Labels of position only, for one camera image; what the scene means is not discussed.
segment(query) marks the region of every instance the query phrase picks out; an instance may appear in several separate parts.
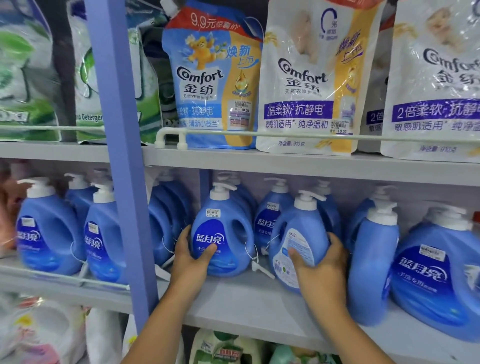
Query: person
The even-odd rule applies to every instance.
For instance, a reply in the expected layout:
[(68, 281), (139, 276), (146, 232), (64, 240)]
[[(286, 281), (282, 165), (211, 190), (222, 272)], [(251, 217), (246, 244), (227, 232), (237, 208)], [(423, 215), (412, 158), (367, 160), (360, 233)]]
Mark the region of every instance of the person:
[[(177, 357), (183, 318), (200, 292), (210, 259), (211, 244), (197, 260), (190, 256), (187, 237), (181, 233), (175, 248), (170, 284), (121, 364), (173, 364)], [(346, 266), (348, 253), (332, 233), (331, 246), (316, 267), (305, 264), (290, 248), (288, 254), (297, 273), (300, 291), (343, 364), (395, 364), (348, 314)]]

